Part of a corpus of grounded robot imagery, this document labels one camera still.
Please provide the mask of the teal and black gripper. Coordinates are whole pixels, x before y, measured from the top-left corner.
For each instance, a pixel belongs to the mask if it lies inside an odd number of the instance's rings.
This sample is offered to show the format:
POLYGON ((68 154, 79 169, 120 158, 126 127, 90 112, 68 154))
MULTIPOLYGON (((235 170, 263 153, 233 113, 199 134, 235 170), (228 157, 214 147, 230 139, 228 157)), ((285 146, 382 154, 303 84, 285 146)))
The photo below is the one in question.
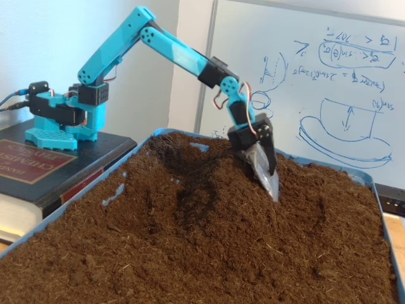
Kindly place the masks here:
POLYGON ((232 147, 240 151, 250 164, 254 175, 275 203, 279 201, 279 176, 273 142, 273 127, 265 113, 252 116, 245 101, 236 101, 229 107, 234 126, 228 130, 232 147))

